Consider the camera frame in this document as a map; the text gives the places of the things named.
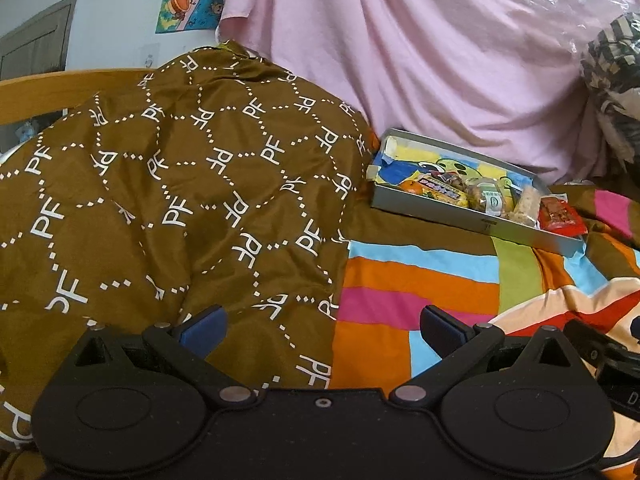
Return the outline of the orange rice cracker bar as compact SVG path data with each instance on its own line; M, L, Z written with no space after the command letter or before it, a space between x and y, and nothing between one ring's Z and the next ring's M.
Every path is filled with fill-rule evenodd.
M540 208L540 193L531 185L526 185L514 209L509 212L509 219L524 226L536 228Z

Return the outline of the yellow green biscuit packet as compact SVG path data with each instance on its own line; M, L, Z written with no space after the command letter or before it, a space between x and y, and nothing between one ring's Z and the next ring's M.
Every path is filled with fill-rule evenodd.
M464 191L441 180L432 177L420 177L416 183L421 185L422 195L431 200L462 208L469 207L468 196Z

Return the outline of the red dried tofu packet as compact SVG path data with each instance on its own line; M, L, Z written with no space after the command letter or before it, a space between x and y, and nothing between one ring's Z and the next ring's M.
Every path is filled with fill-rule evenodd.
M556 235L578 237L588 233L577 211L566 200L556 196L541 197L538 222L541 229Z

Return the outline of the orange mandarin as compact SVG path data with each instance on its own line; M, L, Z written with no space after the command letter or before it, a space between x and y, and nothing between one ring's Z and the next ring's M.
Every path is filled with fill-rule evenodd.
M428 189L416 180L407 179L402 181L399 185L401 191L411 193L417 196L425 196L428 193Z

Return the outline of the red nut snack packet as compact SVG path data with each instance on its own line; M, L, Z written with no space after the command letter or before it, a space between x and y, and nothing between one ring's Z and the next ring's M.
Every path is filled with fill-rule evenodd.
M431 176L436 178L443 184L449 185L452 188L456 188L461 192L464 192L466 190L466 184L464 180L454 171L432 171Z

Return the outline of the colourful cartoon blanket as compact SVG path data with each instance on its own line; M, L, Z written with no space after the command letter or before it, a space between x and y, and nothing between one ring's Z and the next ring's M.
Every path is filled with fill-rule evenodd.
M588 229L574 255L514 244L360 202L347 223L348 257L335 318L331 384L391 388L436 353L419 332L434 304L465 324L529 336L573 318L630 350L639 341L639 191L628 182L564 185Z

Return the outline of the bread roll packet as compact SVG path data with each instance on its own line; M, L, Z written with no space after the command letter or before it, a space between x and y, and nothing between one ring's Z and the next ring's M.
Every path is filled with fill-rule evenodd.
M506 214L506 199L495 180L479 178L469 180L466 185L469 207L491 217Z

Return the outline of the brown PF pillow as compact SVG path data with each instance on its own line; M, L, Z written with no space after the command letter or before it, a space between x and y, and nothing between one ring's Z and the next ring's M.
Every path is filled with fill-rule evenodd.
M216 367L253 389L332 378L348 218L375 135L348 103L233 42L85 103L1 167L1 474L44 471L32 409L90 327L212 304Z

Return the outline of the grey tray with cartoon liner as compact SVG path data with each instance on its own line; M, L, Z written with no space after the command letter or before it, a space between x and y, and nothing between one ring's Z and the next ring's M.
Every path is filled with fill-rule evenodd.
M444 141L390 129L367 169L372 206L394 214L488 234L563 257L582 250L539 223L551 195L536 174Z

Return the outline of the pink sheet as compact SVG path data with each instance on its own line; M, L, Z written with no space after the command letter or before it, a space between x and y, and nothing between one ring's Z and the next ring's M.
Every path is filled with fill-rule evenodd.
M574 58L525 0L224 0L221 36L400 127L532 170L600 176Z

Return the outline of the plastic bag of clothes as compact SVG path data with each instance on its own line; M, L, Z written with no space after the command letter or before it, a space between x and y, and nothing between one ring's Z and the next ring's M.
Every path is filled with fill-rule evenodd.
M605 26L580 62L606 142L620 162L638 169L639 13L624 13Z

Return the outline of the grey door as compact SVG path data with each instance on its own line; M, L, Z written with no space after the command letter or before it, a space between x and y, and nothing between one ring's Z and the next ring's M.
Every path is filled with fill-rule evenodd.
M77 0L60 0L1 38L1 79L62 72Z

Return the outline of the white wall socket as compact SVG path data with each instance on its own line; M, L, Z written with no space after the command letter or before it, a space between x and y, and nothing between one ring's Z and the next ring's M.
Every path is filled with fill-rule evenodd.
M160 44L145 44L140 48L140 65L144 68L155 67L160 55Z

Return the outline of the wooden bed frame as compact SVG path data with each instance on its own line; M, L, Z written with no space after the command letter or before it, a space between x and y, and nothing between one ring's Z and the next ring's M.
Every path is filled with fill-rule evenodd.
M153 70L64 70L2 80L0 108L2 125L34 116L74 108L100 91L112 91L137 84Z

